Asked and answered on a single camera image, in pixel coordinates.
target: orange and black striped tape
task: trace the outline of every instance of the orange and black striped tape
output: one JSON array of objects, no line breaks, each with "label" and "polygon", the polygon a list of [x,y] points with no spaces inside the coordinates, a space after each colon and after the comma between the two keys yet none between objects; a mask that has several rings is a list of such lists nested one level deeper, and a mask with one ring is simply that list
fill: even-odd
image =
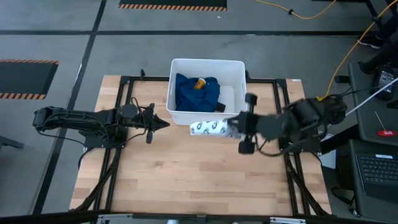
[{"label": "orange and black striped tape", "polygon": [[54,60],[19,60],[19,59],[0,59],[0,62],[18,62],[18,63],[54,63],[59,65],[59,61]]},{"label": "orange and black striped tape", "polygon": [[16,100],[43,100],[45,94],[33,93],[0,93],[0,99],[16,99]]},{"label": "orange and black striped tape", "polygon": [[121,9],[164,9],[164,10],[188,10],[188,11],[218,11],[225,12],[226,7],[213,6],[167,6],[151,4],[120,4]]}]

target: wooden tabletop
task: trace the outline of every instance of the wooden tabletop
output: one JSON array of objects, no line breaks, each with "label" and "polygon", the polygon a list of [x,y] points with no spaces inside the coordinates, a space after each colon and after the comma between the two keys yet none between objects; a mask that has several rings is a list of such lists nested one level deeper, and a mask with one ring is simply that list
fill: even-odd
[{"label": "wooden tabletop", "polygon": [[[104,76],[96,111],[114,107],[119,81],[120,76]],[[287,80],[287,86],[291,101],[304,97],[300,80]],[[292,215],[283,157],[258,153],[244,156],[238,153],[237,140],[191,136],[189,127],[177,126],[166,110],[167,88],[167,82],[134,82],[132,95],[139,104],[155,103],[155,112],[170,127],[155,132],[152,144],[139,136],[123,149],[112,211]],[[258,96],[256,113],[276,112],[271,84],[249,83],[247,90]],[[141,132],[130,129],[129,136]],[[277,141],[266,144],[263,150],[277,152]],[[83,158],[70,208],[79,206],[97,184],[103,156],[104,149],[94,149]],[[306,153],[301,154],[301,160],[306,186],[330,212],[319,161]],[[101,208],[107,192],[108,185],[104,187]],[[302,212],[299,192],[296,188]]]}]

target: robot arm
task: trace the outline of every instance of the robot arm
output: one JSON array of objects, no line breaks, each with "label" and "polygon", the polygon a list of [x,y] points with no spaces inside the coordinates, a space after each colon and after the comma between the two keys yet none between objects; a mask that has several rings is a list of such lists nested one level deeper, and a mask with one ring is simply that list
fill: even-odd
[{"label": "robot arm", "polygon": [[99,112],[65,110],[46,107],[35,112],[33,127],[37,131],[55,128],[79,130],[86,137],[86,147],[116,147],[126,142],[127,128],[148,131],[147,143],[152,142],[152,133],[170,124],[154,114],[155,104],[149,107],[124,105]]},{"label": "robot arm", "polygon": [[[292,144],[287,151],[310,139],[322,139],[327,133],[330,124],[338,124],[345,119],[347,106],[343,99],[337,95],[331,95],[323,101],[317,99],[304,99],[296,101],[283,108],[282,114],[258,115],[254,114],[254,105],[257,97],[246,95],[249,103],[249,111],[242,111],[236,117],[228,120],[228,125],[234,127],[246,138],[239,144],[239,153],[253,154],[255,143],[253,138],[257,133],[266,141],[277,138],[286,138]],[[318,127],[323,126],[322,134],[318,133]]]}]

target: black floor line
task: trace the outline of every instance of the black floor line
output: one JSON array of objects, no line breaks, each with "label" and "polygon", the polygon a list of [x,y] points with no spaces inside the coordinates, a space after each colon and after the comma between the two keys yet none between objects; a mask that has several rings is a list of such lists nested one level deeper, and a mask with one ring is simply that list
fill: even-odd
[{"label": "black floor line", "polygon": [[272,35],[272,36],[358,36],[364,31],[261,31],[261,30],[100,30],[96,35]]},{"label": "black floor line", "polygon": [[[104,13],[105,5],[106,5],[106,0],[101,0],[101,5],[99,6],[97,17],[95,19],[95,23],[94,23],[93,30],[92,30],[93,33],[98,30],[102,15]],[[79,94],[81,83],[83,81],[83,77],[84,77],[84,74],[86,71],[88,59],[90,57],[91,50],[93,49],[93,46],[94,46],[94,40],[95,40],[95,34],[91,34],[90,38],[88,39],[88,43],[87,43],[85,53],[83,55],[83,59],[81,61],[81,67],[77,74],[77,78],[76,78],[75,84],[72,88],[71,95],[69,97],[67,110],[73,110],[75,107],[77,96]],[[39,194],[37,195],[36,203],[35,203],[33,211],[32,211],[32,214],[34,214],[34,215],[42,213],[45,199],[47,198],[47,194],[49,192],[49,188],[51,185],[52,177],[54,175],[55,168],[57,167],[57,162],[58,162],[58,159],[61,154],[62,145],[63,145],[62,137],[65,137],[66,134],[67,134],[67,130],[65,128],[60,129],[58,132],[58,136],[61,138],[57,138],[53,144],[49,165],[45,171],[44,179],[43,179],[42,185],[39,190]]]},{"label": "black floor line", "polygon": [[304,30],[0,30],[0,35],[275,35],[275,36],[351,36],[362,35],[361,30],[304,31]]},{"label": "black floor line", "polygon": [[92,30],[0,30],[0,35],[90,35]]}]

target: white cable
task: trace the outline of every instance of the white cable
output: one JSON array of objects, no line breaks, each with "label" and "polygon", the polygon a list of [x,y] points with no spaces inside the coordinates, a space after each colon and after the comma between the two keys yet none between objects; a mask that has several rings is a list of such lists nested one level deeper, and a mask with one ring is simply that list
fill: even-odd
[{"label": "white cable", "polygon": [[369,100],[371,100],[374,96],[376,96],[377,94],[379,94],[381,91],[383,91],[384,89],[386,89],[387,87],[391,86],[393,83],[395,83],[396,81],[398,81],[398,78],[394,79],[392,82],[388,83],[386,86],[384,86],[383,88],[381,88],[379,91],[373,93],[373,95],[369,96],[369,98],[367,98],[366,100],[364,100],[361,104],[359,104],[358,106],[356,106],[354,109],[352,109],[351,111],[349,111],[348,113],[346,113],[346,116],[350,115],[352,112],[358,110],[362,105],[364,105],[366,102],[368,102]]}]

